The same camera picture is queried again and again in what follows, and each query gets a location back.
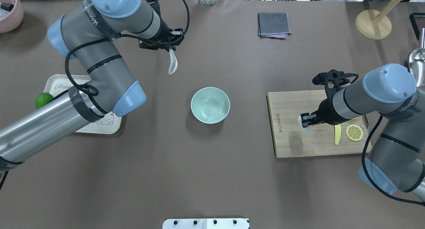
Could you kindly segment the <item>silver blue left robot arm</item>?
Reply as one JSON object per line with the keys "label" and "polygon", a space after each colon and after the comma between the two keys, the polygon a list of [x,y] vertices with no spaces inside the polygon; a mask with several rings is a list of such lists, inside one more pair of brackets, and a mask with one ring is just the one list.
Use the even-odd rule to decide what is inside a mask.
{"label": "silver blue left robot arm", "polygon": [[158,4],[147,0],[84,0],[59,18],[47,37],[64,58],[70,86],[1,130],[1,172],[17,168],[108,113],[124,116],[140,107],[146,95],[115,41],[132,38],[142,49],[172,53],[189,23],[171,29]]}

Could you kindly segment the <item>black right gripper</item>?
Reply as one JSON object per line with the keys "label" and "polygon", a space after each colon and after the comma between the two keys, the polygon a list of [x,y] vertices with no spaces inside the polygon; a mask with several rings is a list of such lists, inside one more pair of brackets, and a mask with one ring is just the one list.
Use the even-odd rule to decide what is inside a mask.
{"label": "black right gripper", "polygon": [[325,99],[320,103],[315,114],[302,113],[300,116],[301,124],[304,128],[324,123],[329,125],[341,124],[341,117],[337,114],[333,106],[331,106],[331,101],[329,99]]}

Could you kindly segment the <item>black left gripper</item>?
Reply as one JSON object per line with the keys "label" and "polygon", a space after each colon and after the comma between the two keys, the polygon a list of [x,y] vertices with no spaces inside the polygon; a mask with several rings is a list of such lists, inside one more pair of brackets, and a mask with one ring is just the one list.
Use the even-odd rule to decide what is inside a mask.
{"label": "black left gripper", "polygon": [[141,49],[147,50],[166,50],[169,51],[169,48],[172,47],[176,50],[176,46],[179,46],[184,39],[184,30],[183,29],[170,29],[166,23],[162,22],[159,28],[158,33],[150,38],[151,41],[159,42],[149,43],[143,40],[139,40],[139,47]]}

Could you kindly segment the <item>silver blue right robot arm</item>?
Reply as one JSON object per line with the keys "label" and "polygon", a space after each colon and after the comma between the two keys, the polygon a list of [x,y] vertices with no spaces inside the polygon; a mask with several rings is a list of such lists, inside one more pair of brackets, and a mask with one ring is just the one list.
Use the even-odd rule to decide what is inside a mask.
{"label": "silver blue right robot arm", "polygon": [[368,145],[383,118],[387,124],[367,154],[363,149],[358,176],[384,196],[424,206],[424,91],[400,64],[386,64],[359,79],[356,73],[330,70],[317,74],[312,83],[325,87],[326,99],[312,113],[300,115],[307,128],[339,125],[376,111],[380,114],[369,132]]}

